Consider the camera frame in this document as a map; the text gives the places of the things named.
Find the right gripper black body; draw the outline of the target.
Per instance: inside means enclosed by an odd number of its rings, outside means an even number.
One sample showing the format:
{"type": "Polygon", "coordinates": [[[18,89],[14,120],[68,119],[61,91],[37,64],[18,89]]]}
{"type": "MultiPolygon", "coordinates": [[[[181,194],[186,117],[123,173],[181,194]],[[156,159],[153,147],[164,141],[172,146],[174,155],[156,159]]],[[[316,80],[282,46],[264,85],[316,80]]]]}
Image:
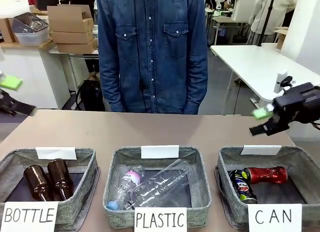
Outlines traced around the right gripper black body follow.
{"type": "Polygon", "coordinates": [[[308,124],[320,119],[320,87],[310,82],[292,87],[273,102],[272,120],[289,124],[308,124]]]}

